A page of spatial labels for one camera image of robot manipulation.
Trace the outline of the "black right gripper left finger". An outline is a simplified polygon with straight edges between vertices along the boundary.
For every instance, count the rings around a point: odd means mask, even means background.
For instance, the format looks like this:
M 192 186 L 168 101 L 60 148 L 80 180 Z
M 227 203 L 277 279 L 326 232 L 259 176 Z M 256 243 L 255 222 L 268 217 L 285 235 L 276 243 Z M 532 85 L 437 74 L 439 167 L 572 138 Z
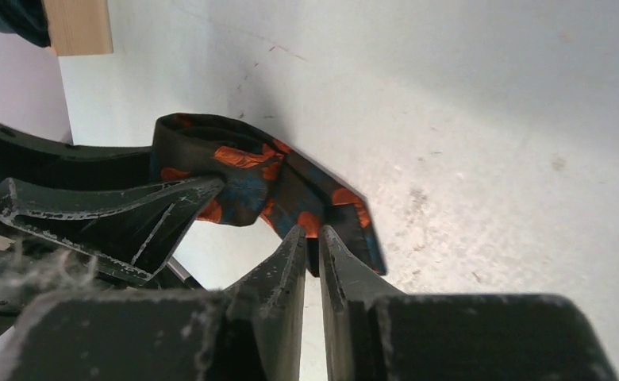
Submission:
M 20 316 L 0 380 L 296 380 L 306 235 L 222 291 L 53 292 Z

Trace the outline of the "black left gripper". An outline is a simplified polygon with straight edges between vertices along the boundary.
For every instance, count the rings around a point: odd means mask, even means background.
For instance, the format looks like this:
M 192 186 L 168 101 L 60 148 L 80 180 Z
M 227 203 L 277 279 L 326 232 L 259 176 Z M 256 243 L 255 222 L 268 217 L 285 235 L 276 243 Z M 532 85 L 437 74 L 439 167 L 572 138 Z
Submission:
M 71 145 L 0 123 L 0 336 L 48 292 L 194 285 L 171 258 L 225 183 L 145 185 L 150 161 L 149 147 Z

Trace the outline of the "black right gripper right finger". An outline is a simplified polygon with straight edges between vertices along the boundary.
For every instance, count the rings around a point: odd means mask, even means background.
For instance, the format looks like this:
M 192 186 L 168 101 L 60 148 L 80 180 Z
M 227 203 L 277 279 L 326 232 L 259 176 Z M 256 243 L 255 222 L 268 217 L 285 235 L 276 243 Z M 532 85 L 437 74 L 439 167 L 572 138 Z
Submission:
M 615 380 L 582 311 L 559 294 L 407 294 L 319 234 L 331 380 Z

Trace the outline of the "black orange-flower tie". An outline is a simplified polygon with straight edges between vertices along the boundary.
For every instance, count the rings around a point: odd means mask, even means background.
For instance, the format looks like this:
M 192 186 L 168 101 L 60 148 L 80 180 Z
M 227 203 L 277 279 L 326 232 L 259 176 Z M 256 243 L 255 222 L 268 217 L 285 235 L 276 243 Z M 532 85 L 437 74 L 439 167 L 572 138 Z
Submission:
M 248 226 L 265 221 L 279 237 L 301 226 L 317 247 L 331 226 L 348 250 L 387 273 L 367 203 L 328 172 L 273 136 L 213 114 L 168 114 L 156 120 L 152 174 L 164 181 L 219 175 L 221 192 L 199 221 Z

